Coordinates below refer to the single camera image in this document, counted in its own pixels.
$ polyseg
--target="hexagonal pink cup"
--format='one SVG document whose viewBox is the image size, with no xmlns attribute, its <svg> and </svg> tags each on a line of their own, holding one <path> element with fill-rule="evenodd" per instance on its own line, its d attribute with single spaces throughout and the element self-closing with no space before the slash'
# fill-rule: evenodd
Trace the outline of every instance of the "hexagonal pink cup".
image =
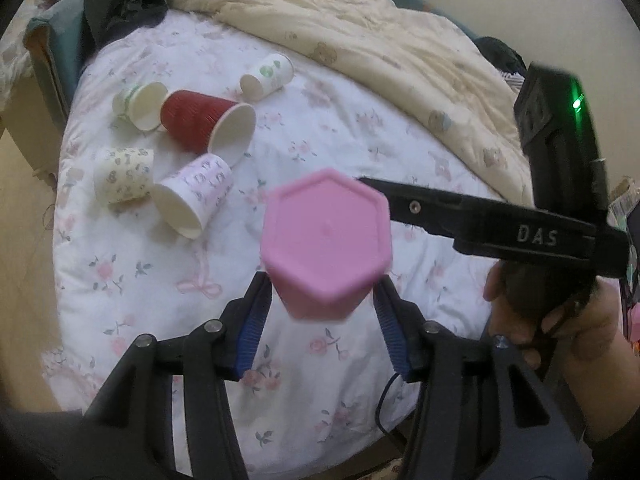
<svg viewBox="0 0 640 480">
<path fill-rule="evenodd" d="M 335 170 L 271 192 L 260 255 L 289 314 L 341 320 L 391 266 L 386 197 Z"/>
</svg>

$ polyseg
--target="green led light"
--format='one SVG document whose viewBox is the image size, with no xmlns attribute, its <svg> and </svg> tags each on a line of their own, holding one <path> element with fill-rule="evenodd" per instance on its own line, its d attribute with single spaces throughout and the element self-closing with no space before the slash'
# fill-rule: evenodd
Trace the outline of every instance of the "green led light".
<svg viewBox="0 0 640 480">
<path fill-rule="evenodd" d="M 582 106 L 582 101 L 584 101 L 584 95 L 581 95 L 574 101 L 574 109 L 579 110 Z"/>
</svg>

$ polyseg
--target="pink bow print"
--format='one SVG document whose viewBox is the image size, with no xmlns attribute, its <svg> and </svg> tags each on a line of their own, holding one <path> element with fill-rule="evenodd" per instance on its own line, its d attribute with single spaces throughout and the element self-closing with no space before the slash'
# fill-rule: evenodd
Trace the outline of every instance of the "pink bow print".
<svg viewBox="0 0 640 480">
<path fill-rule="evenodd" d="M 198 270 L 196 275 L 190 280 L 182 280 L 175 284 L 181 294 L 187 292 L 201 292 L 210 300 L 222 294 L 222 287 L 209 279 L 209 259 L 207 258 L 207 243 L 196 248 L 196 259 Z"/>
</svg>

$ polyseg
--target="red paper cup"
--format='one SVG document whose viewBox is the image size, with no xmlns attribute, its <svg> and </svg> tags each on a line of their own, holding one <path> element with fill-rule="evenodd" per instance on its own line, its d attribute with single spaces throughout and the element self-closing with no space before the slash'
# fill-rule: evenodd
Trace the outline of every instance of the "red paper cup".
<svg viewBox="0 0 640 480">
<path fill-rule="evenodd" d="M 185 150 L 213 153 L 233 166 L 251 143 L 256 115 L 246 103 L 178 90 L 162 104 L 160 120 Z"/>
</svg>

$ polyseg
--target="person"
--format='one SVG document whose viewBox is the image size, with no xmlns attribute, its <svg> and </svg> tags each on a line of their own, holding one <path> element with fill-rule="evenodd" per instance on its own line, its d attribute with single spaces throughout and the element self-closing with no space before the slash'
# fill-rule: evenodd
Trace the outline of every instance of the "person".
<svg viewBox="0 0 640 480">
<path fill-rule="evenodd" d="M 484 299 L 492 303 L 489 334 L 528 344 L 536 326 L 514 312 L 502 290 L 500 270 L 501 263 L 495 264 L 484 286 Z M 618 298 L 616 288 L 598 278 L 585 309 L 553 334 L 574 338 L 561 371 L 586 422 L 584 440 L 593 456 L 590 480 L 640 477 L 640 360 L 618 329 Z M 551 311 L 542 331 L 549 332 L 563 313 L 562 305 Z M 540 366 L 535 349 L 522 352 L 532 368 Z"/>
</svg>

